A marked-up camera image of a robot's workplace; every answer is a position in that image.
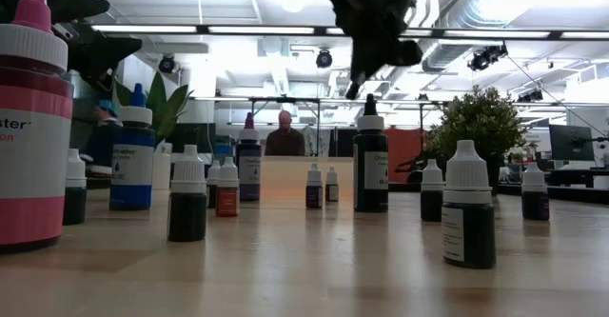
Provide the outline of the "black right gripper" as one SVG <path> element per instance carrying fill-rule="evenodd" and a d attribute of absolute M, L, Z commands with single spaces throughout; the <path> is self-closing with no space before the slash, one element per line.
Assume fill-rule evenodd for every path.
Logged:
<path fill-rule="evenodd" d="M 422 50 L 413 40 L 401 40 L 403 22 L 378 0 L 330 0 L 335 25 L 352 39 L 350 86 L 345 98 L 355 100 L 363 83 L 383 79 L 383 65 L 413 66 Z"/>

